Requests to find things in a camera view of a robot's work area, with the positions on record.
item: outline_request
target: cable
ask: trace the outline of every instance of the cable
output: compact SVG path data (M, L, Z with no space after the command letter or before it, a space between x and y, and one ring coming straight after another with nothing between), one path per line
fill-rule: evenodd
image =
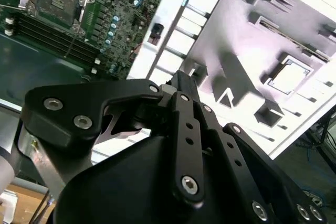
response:
M87 4L88 4L88 0L85 0L85 3L84 3L84 5L83 5L83 7L86 7ZM76 33L75 33L75 36L74 36L73 39L72 39L72 42L71 42L71 44L70 44L70 46L69 46L67 52L66 52L65 55L64 55L64 58L67 58L67 57L68 57L68 55L69 55L70 51L72 50L72 47L73 47L73 45L75 44L75 41L76 41L76 39L77 39L77 37L78 37L78 33L79 33L79 31L80 31L80 28L81 28L81 25L82 25L82 21L83 21L81 18L79 18L79 19L80 19L80 21L79 21L79 23L78 23L77 31L76 31Z
M36 210L35 210L33 216L31 217L31 219L30 219L30 221L29 221L29 224L33 224L33 223L34 223L34 220L35 220L35 218L36 218L38 212L40 211L41 207L43 206L43 204L44 204L44 202L46 201L46 199L47 199L47 197L49 196L49 194L50 194L50 191L48 190L48 191L46 192L46 194L44 195L43 199L41 200L40 205L38 205L38 207L36 208Z
M5 8L9 8L9 9L14 9L14 10L25 10L24 8L20 8L20 7L14 7L14 6L10 6L10 5L1 5L0 7L5 7Z
M331 120L331 116L329 116L324 123L323 132L322 132L322 135L321 135L320 142L313 143L313 147L321 146L324 143L324 140L326 139L326 135L327 135L327 132L328 132L328 127L329 127L330 120Z
M36 219L33 221L33 224L39 224L43 218L43 216L46 214L48 208L51 206L51 204L54 202L54 198L50 197L50 199L48 200L46 206L44 207L44 209L42 209L42 211L40 212L40 214L36 217Z

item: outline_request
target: mounting hole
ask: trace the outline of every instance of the mounting hole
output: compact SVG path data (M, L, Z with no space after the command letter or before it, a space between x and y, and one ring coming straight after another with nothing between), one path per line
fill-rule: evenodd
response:
M235 163L236 163L236 165L238 165L238 166L242 166L241 162L240 162L239 160L237 160L237 159L235 159Z
M194 127L191 125L191 124L189 124L189 123L186 123L186 125L187 125L187 127L189 128L189 129L193 129Z
M190 145L193 145L194 144L194 141L191 140L191 138L187 137L185 139L187 141L187 143L189 143Z
M63 108L62 102L56 98L48 98L43 102L43 104L44 107L49 110L57 111Z
M186 95L184 95L184 94L181 94L181 98L182 98L184 101L189 101L189 98L188 98Z
M158 92L159 89L153 85L149 85L149 89L152 90L153 92Z

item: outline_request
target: black cable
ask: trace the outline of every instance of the black cable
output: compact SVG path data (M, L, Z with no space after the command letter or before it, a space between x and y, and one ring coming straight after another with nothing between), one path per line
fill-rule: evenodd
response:
M323 132L322 132L322 135L321 135L321 139L318 143L313 143L314 147L321 146L324 143L324 140L326 139L326 135L327 135L327 132L328 132L328 127L329 127L330 120L331 120L331 116L329 116L326 119L326 121L324 123L324 127L323 127Z
M40 211L41 207L43 206L44 202L46 201L47 197L49 196L49 193L50 193L50 191L48 190L46 192L46 194L44 195L43 199L41 200L40 205L38 205L38 207L36 208L33 216L31 217L31 219L29 221L29 224L33 224L34 223L34 220L35 220L38 212Z
M33 224L40 224L43 216L46 214L48 208L51 206L51 204L53 203L54 199L50 198L46 204L46 206L42 209L42 211L40 212L40 214L36 217L36 219L34 220Z
M336 151L336 142L334 137L330 134L330 132L328 131L328 140L331 143L332 147L334 148L334 150Z

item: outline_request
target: motherboard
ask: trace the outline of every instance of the motherboard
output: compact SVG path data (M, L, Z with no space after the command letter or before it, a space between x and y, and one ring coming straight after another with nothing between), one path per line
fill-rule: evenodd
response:
M160 0L0 0L0 32L80 66L125 79Z

